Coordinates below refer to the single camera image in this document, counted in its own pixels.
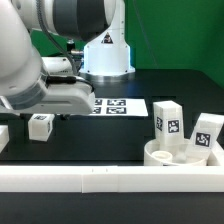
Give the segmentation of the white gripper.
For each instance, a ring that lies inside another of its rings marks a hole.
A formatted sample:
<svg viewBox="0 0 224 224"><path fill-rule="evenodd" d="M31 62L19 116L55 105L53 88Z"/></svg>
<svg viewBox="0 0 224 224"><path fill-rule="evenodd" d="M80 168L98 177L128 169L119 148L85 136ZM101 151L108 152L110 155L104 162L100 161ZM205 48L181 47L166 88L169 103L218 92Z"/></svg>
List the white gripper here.
<svg viewBox="0 0 224 224"><path fill-rule="evenodd" d="M43 65L41 78L32 87L6 97L9 113L88 115L93 112L93 85L73 75L65 57L43 57Z"/></svg>

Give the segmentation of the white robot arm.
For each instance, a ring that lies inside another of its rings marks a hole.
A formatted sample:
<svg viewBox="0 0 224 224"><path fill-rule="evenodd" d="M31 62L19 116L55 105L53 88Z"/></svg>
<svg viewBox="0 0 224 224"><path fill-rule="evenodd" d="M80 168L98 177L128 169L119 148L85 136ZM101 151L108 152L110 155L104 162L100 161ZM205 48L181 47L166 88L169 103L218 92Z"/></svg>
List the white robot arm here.
<svg viewBox="0 0 224 224"><path fill-rule="evenodd" d="M132 76L124 0L0 0L0 113L89 114L93 82ZM30 33L86 43L84 66L45 59Z"/></svg>

